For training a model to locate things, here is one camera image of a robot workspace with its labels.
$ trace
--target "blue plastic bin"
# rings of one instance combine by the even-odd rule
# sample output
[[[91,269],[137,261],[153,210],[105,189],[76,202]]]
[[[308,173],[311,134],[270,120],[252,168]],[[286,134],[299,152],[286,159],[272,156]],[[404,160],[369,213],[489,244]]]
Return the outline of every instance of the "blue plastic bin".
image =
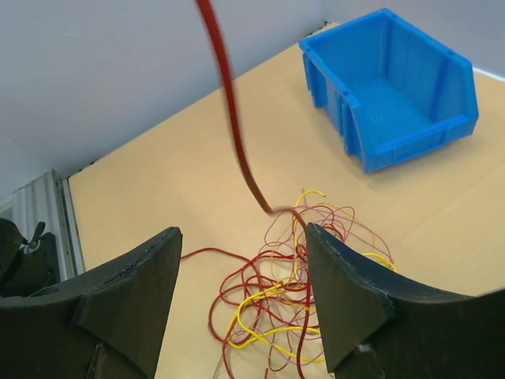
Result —
[[[371,172],[473,132],[472,64],[389,9],[300,42],[307,85]]]

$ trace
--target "red wire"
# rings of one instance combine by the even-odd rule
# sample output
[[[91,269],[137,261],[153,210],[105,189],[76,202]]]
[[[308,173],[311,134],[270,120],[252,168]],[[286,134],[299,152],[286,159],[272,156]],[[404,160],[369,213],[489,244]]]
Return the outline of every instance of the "red wire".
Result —
[[[200,8],[200,12],[202,15],[202,18],[204,19],[204,22],[207,26],[208,34],[211,39],[212,45],[214,46],[215,50],[215,56],[217,58],[218,64],[219,64],[219,69],[221,71],[221,77],[223,80],[223,87],[224,91],[226,94],[226,101],[228,103],[228,115],[230,117],[230,129],[231,129],[231,134],[234,139],[234,147],[235,147],[235,153],[237,155],[237,160],[238,160],[238,165],[241,168],[242,176],[244,177],[245,182],[247,183],[247,186],[249,187],[252,195],[256,198],[256,201],[260,205],[260,207],[269,215],[274,215],[280,212],[286,212],[289,211],[293,214],[294,217],[298,220],[302,228],[304,229],[306,233],[307,225],[305,224],[305,221],[301,218],[300,214],[294,210],[293,208],[277,208],[277,209],[272,209],[271,206],[267,203],[267,200],[265,199],[264,195],[261,193],[260,188],[256,184],[256,181],[254,180],[253,173],[251,172],[251,169],[249,167],[249,163],[247,160],[247,156],[245,154],[245,149],[244,149],[244,144],[241,138],[241,129],[240,129],[240,123],[238,121],[238,113],[237,113],[237,107],[235,104],[235,96],[234,96],[234,86],[233,86],[233,79],[231,76],[231,70],[230,70],[230,65],[228,63],[228,58],[226,56],[226,49],[224,47],[224,42],[223,38],[221,36],[221,32],[219,31],[219,25],[218,22],[215,18],[214,10],[212,9],[212,5],[209,2],[209,0],[196,0],[196,3],[198,4],[198,7]],[[310,278],[309,274],[307,274],[307,306],[310,306]],[[305,334],[307,332],[307,327],[309,325],[309,309],[305,311],[305,321],[304,321],[304,328],[301,331],[301,337],[300,342],[298,344],[298,349],[297,349],[297,371],[298,374],[300,375],[300,378],[304,379],[304,375],[301,369],[301,349],[303,346],[303,337],[305,337]],[[223,358],[224,358],[224,364],[226,367],[226,371],[228,371],[228,374],[231,374],[231,371],[229,370],[229,367],[226,363],[226,359],[224,357],[224,352],[225,352],[225,347],[223,345]]]
[[[293,237],[294,237],[294,233],[292,231],[291,232],[291,236],[287,237],[286,243],[288,243],[288,241],[291,240]],[[303,239],[304,235],[301,234],[299,236],[299,238]],[[265,239],[265,246],[272,246],[272,245],[273,245],[272,242],[268,242]],[[226,333],[225,337],[222,338],[216,332],[216,330],[214,328],[214,325],[213,325],[212,316],[213,316],[213,313],[215,311],[215,308],[216,308],[216,306],[220,302],[225,302],[225,303],[230,304],[232,306],[238,306],[239,302],[232,302],[232,301],[230,301],[227,298],[227,296],[231,292],[242,290],[242,291],[244,291],[244,296],[245,296],[244,298],[246,298],[246,297],[249,297],[249,293],[250,293],[249,290],[252,289],[252,288],[255,288],[256,292],[258,290],[259,291],[264,291],[264,289],[266,287],[272,287],[273,285],[277,284],[278,280],[274,280],[272,278],[268,278],[266,276],[263,276],[263,275],[259,274],[260,270],[257,267],[257,265],[261,261],[266,260],[268,258],[270,258],[270,259],[276,259],[276,260],[292,261],[294,259],[294,254],[285,255],[285,254],[282,254],[279,251],[273,250],[271,248],[268,248],[267,250],[263,250],[263,248],[262,248],[260,250],[260,252],[256,255],[256,257],[254,257],[253,259],[248,259],[248,258],[243,257],[241,255],[230,253],[230,252],[222,250],[222,249],[205,248],[205,249],[199,249],[199,250],[196,250],[196,251],[194,251],[192,253],[186,254],[184,257],[182,257],[182,260],[186,260],[189,257],[194,257],[195,255],[197,255],[199,253],[203,253],[205,251],[222,253],[222,254],[225,254],[225,255],[227,255],[229,257],[234,257],[234,258],[237,258],[237,259],[239,259],[239,260],[241,260],[241,261],[244,262],[244,264],[242,265],[242,267],[240,269],[232,272],[231,274],[229,274],[223,280],[223,282],[222,282],[222,284],[221,284],[221,286],[219,288],[219,294],[216,296],[216,298],[212,302],[211,307],[209,309],[209,313],[208,313],[208,327],[209,327],[209,331],[213,335],[214,338],[216,338],[219,342],[222,343],[222,359],[223,359],[223,363],[224,363],[224,366],[226,368],[226,372],[228,373],[228,375],[230,377],[233,378],[231,367],[230,367],[228,358],[226,356],[226,349],[228,347],[228,344],[233,341],[233,343],[235,343],[237,345],[241,345],[241,344],[245,343],[249,338],[251,338],[251,336],[249,334],[247,334],[241,340],[236,340],[235,338],[233,338],[232,334],[234,333],[233,332],[233,328],[235,326],[235,323],[234,323],[232,325],[232,328]],[[306,253],[307,253],[307,250],[306,250],[305,245],[299,243],[298,248],[297,248],[297,255],[302,259],[302,261],[304,261],[304,258],[306,258]],[[245,271],[249,267],[252,268],[253,273],[252,273],[252,275],[250,275],[250,276],[248,276],[246,278],[245,277]],[[306,271],[305,271],[306,270],[306,265],[302,265],[301,269],[303,269],[304,273],[306,274]],[[235,285],[233,285],[231,287],[227,287],[228,282],[230,280],[232,280],[233,278],[235,278],[236,276],[239,276],[241,278],[241,283],[240,284],[235,284]],[[289,292],[307,291],[307,287],[308,287],[307,283],[306,282],[304,283],[304,281],[302,281],[301,279],[299,279],[296,283],[288,283],[288,284],[284,284],[282,286],[282,288],[285,291],[289,291]],[[275,314],[275,312],[273,312],[271,310],[271,302],[280,301],[280,302],[283,302],[285,304],[297,303],[297,304],[304,304],[305,307],[306,307],[307,303],[311,306],[313,304],[313,300],[311,299],[310,293],[309,293],[309,297],[308,298],[305,297],[305,298],[303,298],[301,300],[290,299],[288,301],[288,299],[289,298],[287,297],[287,294],[284,293],[284,294],[282,294],[280,296],[271,296],[270,298],[258,299],[258,300],[252,301],[248,305],[244,306],[244,310],[246,310],[248,308],[254,308],[254,309],[256,309],[256,319],[255,319],[255,321],[249,327],[251,329],[255,329],[257,327],[258,322],[260,320],[260,315],[263,312],[267,313],[268,316],[270,317],[272,328],[275,328],[275,326],[274,326],[274,319],[277,320],[277,321],[280,321],[283,325],[299,326],[299,324],[295,323],[295,320],[297,320],[298,314],[300,312],[302,312],[303,309],[300,309],[300,310],[296,311],[296,313],[293,315],[293,318],[290,321],[287,321],[287,320],[282,319],[280,316],[278,316],[277,314]],[[311,328],[319,328],[319,325],[311,326]],[[291,343],[290,343],[290,338],[289,338],[289,333],[288,333],[288,344],[290,345],[290,349],[292,349]],[[278,369],[276,369],[276,368],[274,368],[274,367],[271,366],[271,352],[272,351],[273,351],[273,346],[271,345],[270,353],[269,353],[269,358],[268,358],[268,367],[270,368],[269,372],[271,372],[271,371],[277,372],[277,371],[282,370],[284,367],[286,367],[286,365],[289,363],[290,359],[288,358],[286,360],[286,363],[283,366],[281,366]]]
[[[336,233],[339,236],[340,241],[344,240],[342,233],[340,233],[339,230],[334,225],[332,225],[332,224],[324,225],[323,229],[329,229],[330,231],[333,231],[334,233]]]

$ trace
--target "light wood surface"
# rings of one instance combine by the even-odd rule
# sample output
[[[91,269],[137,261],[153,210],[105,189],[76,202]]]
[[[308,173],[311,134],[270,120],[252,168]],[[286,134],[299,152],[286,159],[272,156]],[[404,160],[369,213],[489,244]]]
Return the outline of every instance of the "light wood surface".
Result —
[[[354,206],[405,276],[469,295],[502,287],[505,84],[480,75],[476,82],[481,117],[472,137],[364,174],[312,106],[301,52],[291,47],[237,81],[256,180],[273,205],[293,204],[304,188]],[[235,163],[219,91],[74,175],[70,185],[87,269],[169,226],[182,229],[183,253],[216,246],[253,257],[271,222]],[[220,345],[208,333],[208,307],[237,267],[214,253],[181,264],[157,378],[212,376]],[[225,307],[218,312],[222,333],[230,317]],[[264,355],[255,349],[231,355],[237,378],[264,373]],[[323,377],[324,365],[312,366],[307,377]]]

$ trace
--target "red cable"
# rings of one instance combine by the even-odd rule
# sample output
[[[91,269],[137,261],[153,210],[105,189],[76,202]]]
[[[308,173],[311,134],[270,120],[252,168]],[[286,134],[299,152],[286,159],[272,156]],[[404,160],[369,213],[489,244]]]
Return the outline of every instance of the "red cable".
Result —
[[[307,207],[307,209],[301,210],[301,214],[308,212],[308,211],[317,211],[317,205],[314,207]],[[325,207],[329,212],[334,212],[332,209]],[[314,301],[312,299],[312,296],[309,292],[309,296],[305,294],[304,298],[301,299],[294,299],[289,296],[289,293],[295,293],[295,292],[306,292],[308,290],[308,284],[302,279],[302,275],[307,274],[307,248],[306,245],[302,242],[305,239],[305,235],[302,233],[301,235],[298,236],[298,244],[296,248],[291,248],[294,250],[293,254],[286,255],[284,253],[280,253],[278,249],[280,246],[287,245],[291,240],[294,238],[294,230],[291,231],[291,234],[286,237],[286,239],[282,242],[277,241],[277,242],[270,242],[270,240],[267,238],[267,234],[270,231],[270,229],[273,228],[275,223],[278,221],[278,217],[275,218],[274,223],[272,226],[270,226],[265,234],[265,244],[264,246],[260,249],[260,252],[254,257],[254,258],[246,258],[241,255],[231,253],[222,249],[217,249],[214,247],[211,248],[204,248],[204,249],[199,249],[196,251],[193,251],[192,253],[188,253],[185,256],[183,256],[181,259],[187,260],[190,257],[194,257],[197,254],[203,253],[205,251],[208,252],[217,252],[217,253],[222,253],[225,254],[229,257],[234,257],[239,260],[241,260],[244,264],[238,269],[229,274],[224,278],[224,280],[221,283],[221,286],[219,288],[219,294],[215,297],[213,300],[211,307],[208,312],[208,328],[209,332],[212,334],[212,336],[218,340],[222,344],[222,360],[223,364],[225,366],[226,372],[228,373],[229,377],[233,378],[233,373],[230,367],[229,360],[227,358],[226,350],[229,347],[230,343],[237,344],[238,346],[242,345],[243,343],[246,343],[252,336],[250,333],[246,333],[244,337],[242,337],[239,340],[234,338],[235,335],[242,334],[241,332],[235,332],[234,327],[237,324],[235,321],[232,325],[231,328],[227,331],[226,335],[221,337],[215,330],[214,325],[213,325],[213,313],[215,312],[216,306],[220,302],[225,302],[226,304],[232,305],[232,306],[239,306],[240,302],[236,301],[231,301],[229,299],[229,296],[232,292],[234,291],[243,291],[244,298],[248,298],[251,295],[251,290],[254,289],[254,292],[261,292],[264,291],[268,287],[275,286],[276,284],[279,284],[279,281],[277,279],[272,279],[267,276],[261,275],[260,270],[259,270],[259,264],[261,261],[267,260],[267,259],[274,259],[274,260],[286,260],[286,261],[292,261],[296,257],[300,257],[300,260],[302,264],[299,266],[301,272],[298,272],[298,278],[296,279],[295,282],[289,282],[289,283],[282,283],[282,286],[280,288],[283,289],[283,292],[278,295],[273,295],[265,298],[260,298],[253,300],[246,305],[242,307],[242,313],[244,313],[247,309],[253,308],[254,312],[256,313],[256,317],[252,324],[249,326],[250,329],[255,329],[258,327],[259,321],[260,321],[260,316],[262,313],[267,313],[269,320],[271,322],[272,328],[276,328],[277,325],[275,325],[275,321],[281,322],[285,326],[300,326],[298,322],[300,321],[300,317],[298,316],[300,313],[304,312],[305,310],[308,309],[307,304],[310,306],[314,304]],[[330,231],[333,231],[336,235],[338,235],[340,238],[342,237],[342,234],[340,231],[335,227],[333,224],[328,224],[326,223],[327,220],[335,220],[335,217],[328,217],[325,216],[324,219],[322,220],[322,226]],[[251,275],[246,275],[246,270],[248,268],[251,268],[253,272],[251,272]],[[232,286],[228,287],[228,283],[231,283],[231,280],[235,279],[240,279],[241,282],[239,284],[235,284]],[[275,302],[280,302],[282,304],[286,305],[292,305],[292,304],[300,304],[304,305],[304,308],[300,308],[295,312],[295,314],[292,316],[291,320],[285,320],[282,317],[278,316],[279,310],[276,309],[271,309],[271,306],[275,305]],[[319,328],[319,325],[314,325],[310,326],[310,328]],[[288,339],[288,344],[290,347],[290,351],[293,352],[293,346],[291,344],[290,340],[290,334],[296,335],[296,333],[288,332],[287,333],[287,339]],[[303,338],[305,340],[305,335],[300,335],[297,336],[297,338]],[[275,342],[275,334],[272,336],[271,343]],[[274,346],[271,344],[269,353],[268,353],[268,372],[279,372],[280,370],[283,370],[290,362],[291,358],[287,358],[286,361],[284,362],[283,365],[281,365],[278,368],[275,368],[272,365],[272,353],[275,350]]]
[[[244,177],[245,182],[247,183],[247,186],[249,187],[252,195],[256,198],[256,201],[260,205],[260,207],[269,215],[274,215],[280,212],[291,212],[293,216],[298,220],[300,225],[305,231],[307,230],[307,225],[305,221],[301,218],[300,214],[294,210],[293,208],[277,208],[277,209],[272,209],[271,206],[267,203],[267,200],[265,199],[264,195],[261,193],[260,188],[256,184],[256,181],[254,180],[253,173],[251,172],[251,169],[248,164],[247,156],[245,154],[245,149],[244,149],[244,144],[241,139],[241,129],[240,129],[240,123],[238,121],[238,113],[237,113],[237,107],[235,104],[235,96],[234,96],[234,86],[233,86],[233,78],[231,76],[231,71],[230,71],[230,65],[226,56],[226,49],[224,47],[224,42],[223,38],[221,36],[221,32],[219,31],[219,26],[218,22],[215,18],[214,10],[212,9],[211,3],[209,0],[196,0],[196,3],[198,7],[200,8],[200,12],[202,15],[202,18],[204,19],[204,22],[207,26],[208,29],[208,34],[211,39],[212,45],[214,46],[215,50],[215,56],[217,58],[218,64],[219,64],[219,69],[221,71],[221,77],[223,80],[223,87],[224,91],[226,94],[226,101],[228,103],[228,115],[230,117],[230,129],[231,129],[231,134],[234,139],[234,147],[235,147],[235,153],[237,155],[237,160],[238,164],[241,168],[242,175]],[[298,344],[298,349],[297,349],[297,371],[298,374],[300,375],[300,378],[304,379],[303,372],[301,370],[301,349],[303,346],[303,339],[305,337],[305,334],[307,332],[307,327],[309,325],[309,307],[310,307],[310,278],[309,278],[309,273],[307,272],[307,295],[306,295],[306,306],[307,309],[305,310],[305,320],[304,320],[304,327],[301,331],[301,338],[300,342]],[[226,357],[225,357],[225,347],[223,345],[223,359],[224,359],[224,364],[226,367],[226,371],[228,374],[231,376],[231,371],[230,368],[228,367],[226,363]]]

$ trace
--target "thin red wire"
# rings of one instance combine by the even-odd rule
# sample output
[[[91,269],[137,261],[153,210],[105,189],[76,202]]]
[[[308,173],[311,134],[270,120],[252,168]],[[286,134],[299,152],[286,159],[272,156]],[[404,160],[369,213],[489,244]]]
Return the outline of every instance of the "thin red wire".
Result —
[[[335,215],[336,212],[338,212],[341,208],[331,208],[328,205],[314,205],[313,207],[305,206],[304,209],[300,211],[301,214],[308,214],[309,212],[313,212],[318,216],[321,216],[322,219],[317,221],[319,225],[321,225],[323,228],[326,230],[330,231],[333,233],[335,236],[338,238],[342,239],[343,235],[353,235],[354,233],[351,232],[349,233],[345,228],[343,228],[343,223],[341,223],[338,220],[338,217]],[[353,217],[351,216],[347,221],[349,221],[349,227],[363,227],[368,230],[365,226],[362,226],[360,223],[354,220],[353,222]],[[233,342],[237,345],[241,345],[245,343],[247,340],[251,338],[251,336],[242,330],[237,330],[234,328],[234,325],[232,325],[232,329],[228,331],[228,333],[224,336],[221,337],[215,330],[214,325],[213,325],[213,320],[212,320],[212,315],[215,311],[216,306],[220,302],[225,302],[226,304],[229,304],[233,307],[236,307],[240,304],[240,302],[237,301],[231,301],[229,299],[229,296],[234,293],[235,291],[242,291],[243,292],[243,299],[248,298],[251,294],[252,291],[258,292],[258,291],[264,291],[265,288],[267,287],[272,287],[273,285],[276,285],[279,283],[279,280],[270,278],[266,275],[260,274],[260,267],[259,265],[261,262],[264,262],[266,260],[275,260],[275,261],[293,261],[296,257],[299,258],[300,264],[298,265],[299,269],[297,272],[291,272],[290,276],[294,276],[294,281],[290,283],[286,283],[282,286],[282,289],[284,293],[276,295],[276,296],[271,296],[270,298],[263,298],[259,300],[255,300],[244,306],[243,310],[244,312],[247,310],[253,310],[255,312],[255,317],[253,321],[250,322],[249,328],[250,329],[257,329],[258,328],[258,322],[260,321],[260,317],[262,314],[267,314],[268,319],[271,322],[271,328],[278,328],[279,325],[275,325],[276,322],[280,322],[282,326],[300,326],[299,322],[301,320],[305,320],[305,316],[299,317],[299,314],[303,312],[303,308],[295,310],[293,316],[291,317],[290,320],[285,319],[284,317],[280,316],[280,311],[279,311],[279,306],[281,305],[292,305],[292,304],[300,304],[300,305],[306,305],[307,302],[310,303],[310,305],[314,305],[314,300],[312,296],[309,296],[307,298],[306,296],[306,290],[307,290],[307,283],[304,279],[304,277],[307,275],[307,247],[306,247],[306,240],[305,240],[305,233],[302,232],[298,235],[297,237],[297,246],[296,248],[293,248],[294,243],[295,243],[295,231],[293,228],[291,228],[291,231],[288,235],[284,235],[282,238],[270,238],[269,234],[274,227],[274,225],[279,222],[279,217],[274,218],[272,225],[267,229],[264,237],[264,246],[260,249],[258,254],[252,258],[248,259],[246,257],[243,257],[238,254],[230,253],[225,250],[221,249],[216,249],[216,248],[208,248],[208,249],[200,249],[197,251],[194,251],[192,253],[186,254],[182,259],[185,260],[188,257],[193,257],[199,253],[202,253],[204,251],[213,251],[217,253],[223,253],[227,256],[234,257],[239,259],[240,261],[243,262],[243,265],[238,269],[233,271],[231,274],[229,274],[224,281],[222,282],[220,288],[219,288],[219,294],[216,296],[214,301],[211,304],[211,308],[209,310],[208,314],[208,327],[210,333],[216,338],[219,342],[222,344],[222,357],[219,360],[219,365],[216,368],[216,370],[219,369],[219,366],[221,362],[224,364],[227,373],[229,374],[230,377],[233,377],[232,370],[228,361],[228,358],[226,356],[226,349],[229,346],[229,343]],[[290,247],[291,250],[293,250],[293,253],[290,254],[284,254],[280,253],[277,249],[280,247]],[[234,284],[232,285],[232,280],[234,279],[239,279],[240,283],[239,284]],[[296,293],[303,293],[305,292],[305,297],[304,298],[292,298],[290,295],[294,295]],[[319,325],[313,325],[310,328],[319,328]],[[259,334],[264,334],[264,331],[261,332],[260,330],[256,330]],[[274,343],[275,341],[275,336],[276,334],[273,334],[271,338],[271,343]],[[295,331],[289,331],[286,334],[287,337],[287,343],[290,347],[290,352],[293,353],[293,346],[291,344],[291,336],[295,336],[296,338],[301,338]],[[306,336],[303,337],[304,340],[314,340],[314,338],[308,338]],[[283,365],[279,367],[274,367],[272,365],[272,353],[273,351],[276,351],[276,349],[273,347],[273,345],[270,346],[269,353],[268,353],[268,372],[277,372],[280,370],[283,370],[287,364],[291,363],[292,360],[289,356],[285,356],[280,352],[277,352],[276,354],[280,354],[282,357],[286,359]],[[318,359],[322,355],[322,352],[316,355],[312,360]],[[306,366],[311,362],[304,362],[301,363],[302,366]]]
[[[269,215],[274,215],[280,212],[291,212],[294,217],[298,220],[300,225],[303,227],[304,231],[307,229],[305,221],[301,218],[296,210],[293,208],[277,208],[273,209],[265,199],[264,195],[261,193],[260,187],[258,187],[256,181],[254,180],[253,173],[249,167],[247,160],[247,155],[245,154],[244,144],[241,138],[241,128],[238,121],[238,112],[235,104],[234,86],[233,78],[231,75],[230,65],[228,58],[226,56],[226,49],[224,47],[223,38],[219,30],[218,22],[215,18],[214,10],[212,8],[209,0],[196,0],[198,7],[204,22],[207,26],[208,34],[211,39],[212,45],[214,46],[215,56],[219,64],[219,70],[221,71],[221,78],[223,80],[223,87],[226,94],[226,101],[228,103],[228,115],[230,117],[230,129],[234,139],[235,153],[237,155],[238,165],[241,168],[242,176],[244,177],[247,186],[249,187],[252,195],[256,198],[256,201],[260,207]],[[303,341],[305,334],[307,332],[307,327],[309,325],[309,307],[310,307],[310,278],[307,275],[307,309],[305,311],[305,321],[303,329],[301,330],[301,338],[297,349],[297,370],[301,379],[304,379],[304,374],[301,369],[300,353],[303,346]]]

